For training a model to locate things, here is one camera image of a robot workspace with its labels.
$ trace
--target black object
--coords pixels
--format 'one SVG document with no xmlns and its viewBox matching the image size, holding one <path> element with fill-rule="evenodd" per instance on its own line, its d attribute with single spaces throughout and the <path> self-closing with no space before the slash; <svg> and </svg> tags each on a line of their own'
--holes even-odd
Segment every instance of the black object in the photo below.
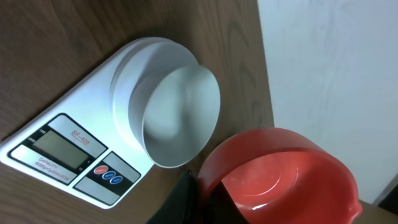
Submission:
<svg viewBox="0 0 398 224">
<path fill-rule="evenodd" d="M 195 220 L 198 202 L 197 180 L 184 172 L 172 193 L 147 224 L 189 224 Z"/>
<path fill-rule="evenodd" d="M 181 175 L 172 193 L 147 224 L 188 224 L 200 223 L 200 220 L 206 224 L 248 223 L 221 182 L 202 208 L 199 208 L 198 203 L 197 180 L 187 171 Z"/>
<path fill-rule="evenodd" d="M 398 185 L 379 203 L 379 207 L 398 215 Z"/>
</svg>

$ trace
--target blue button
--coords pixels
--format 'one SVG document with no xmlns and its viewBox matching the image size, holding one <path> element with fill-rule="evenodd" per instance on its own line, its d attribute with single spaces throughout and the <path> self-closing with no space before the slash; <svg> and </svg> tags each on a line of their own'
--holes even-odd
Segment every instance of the blue button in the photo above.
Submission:
<svg viewBox="0 0 398 224">
<path fill-rule="evenodd" d="M 110 178 L 114 177 L 116 175 L 115 171 L 107 171 L 102 175 L 102 179 L 104 180 L 109 180 Z"/>
<path fill-rule="evenodd" d="M 113 177 L 111 180 L 110 180 L 110 182 L 111 182 L 111 184 L 118 184 L 118 183 L 120 183 L 120 181 L 122 181 L 123 180 L 123 177 L 122 176 L 116 176 L 116 177 Z"/>
</svg>

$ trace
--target button panel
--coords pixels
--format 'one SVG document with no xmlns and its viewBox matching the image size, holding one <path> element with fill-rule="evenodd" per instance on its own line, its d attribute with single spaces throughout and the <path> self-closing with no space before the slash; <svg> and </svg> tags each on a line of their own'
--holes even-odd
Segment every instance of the button panel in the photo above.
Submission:
<svg viewBox="0 0 398 224">
<path fill-rule="evenodd" d="M 114 152 L 109 153 L 85 176 L 118 196 L 126 193 L 140 177 L 137 170 Z"/>
</svg>

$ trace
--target white wall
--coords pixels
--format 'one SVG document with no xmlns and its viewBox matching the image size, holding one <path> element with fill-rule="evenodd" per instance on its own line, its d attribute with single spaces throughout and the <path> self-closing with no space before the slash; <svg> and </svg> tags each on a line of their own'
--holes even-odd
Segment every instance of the white wall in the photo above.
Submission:
<svg viewBox="0 0 398 224">
<path fill-rule="evenodd" d="M 398 1 L 259 0 L 275 126 L 311 139 L 373 203 L 398 173 Z"/>
</svg>

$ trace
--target red button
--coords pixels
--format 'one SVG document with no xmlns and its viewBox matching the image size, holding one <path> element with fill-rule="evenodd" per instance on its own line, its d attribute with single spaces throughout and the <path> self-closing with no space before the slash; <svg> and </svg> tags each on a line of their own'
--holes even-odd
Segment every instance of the red button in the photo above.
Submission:
<svg viewBox="0 0 398 224">
<path fill-rule="evenodd" d="M 103 173 L 105 173 L 106 171 L 108 171 L 108 166 L 106 166 L 106 165 L 102 165 L 102 166 L 99 166 L 99 167 L 97 167 L 97 168 L 95 168 L 94 169 L 94 173 L 95 174 L 103 174 Z"/>
</svg>

